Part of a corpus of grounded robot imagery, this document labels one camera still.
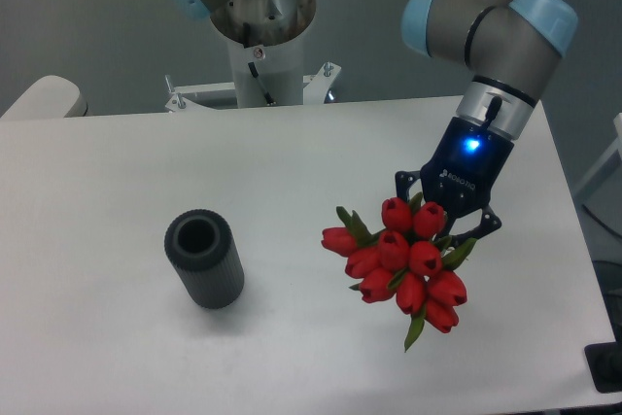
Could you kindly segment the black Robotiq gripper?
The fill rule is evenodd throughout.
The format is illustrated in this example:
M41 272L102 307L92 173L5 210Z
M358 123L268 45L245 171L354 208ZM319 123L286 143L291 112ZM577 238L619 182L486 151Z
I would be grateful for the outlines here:
M479 240L501 228L501 219L489 202L492 187L513 147L499 134L455 117L421 172L395 174L397 197L408 202L410 189L421 179L424 198L447 213L444 232L449 237L448 247L456 249L469 239ZM476 227L459 234L451 232L457 219L476 211L481 212Z

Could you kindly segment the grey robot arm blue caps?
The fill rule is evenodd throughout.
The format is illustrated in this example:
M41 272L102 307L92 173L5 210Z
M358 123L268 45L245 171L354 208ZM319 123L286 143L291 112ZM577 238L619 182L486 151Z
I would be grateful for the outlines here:
M187 17L209 19L226 41L241 108L321 104L337 75L326 64L310 80L302 72L301 39L316 0L173 0ZM491 190L577 27L561 0L409 0L404 44L428 57L462 63L473 73L431 160L396 175L397 196L420 184L449 223L473 212L474 229L452 235L452 247L501 226Z

